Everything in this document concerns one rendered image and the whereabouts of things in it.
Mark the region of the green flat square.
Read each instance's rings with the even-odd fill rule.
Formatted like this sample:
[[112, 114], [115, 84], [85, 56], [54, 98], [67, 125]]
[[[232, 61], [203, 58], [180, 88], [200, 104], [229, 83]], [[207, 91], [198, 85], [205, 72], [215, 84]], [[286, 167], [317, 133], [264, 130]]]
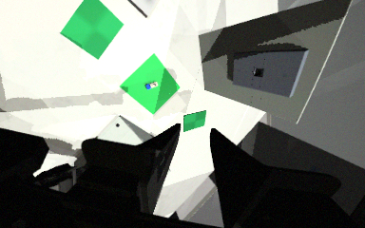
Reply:
[[[157, 82], [158, 86], [146, 89], [145, 85], [153, 82]], [[152, 114], [180, 89], [155, 54], [123, 82], [120, 88]]]

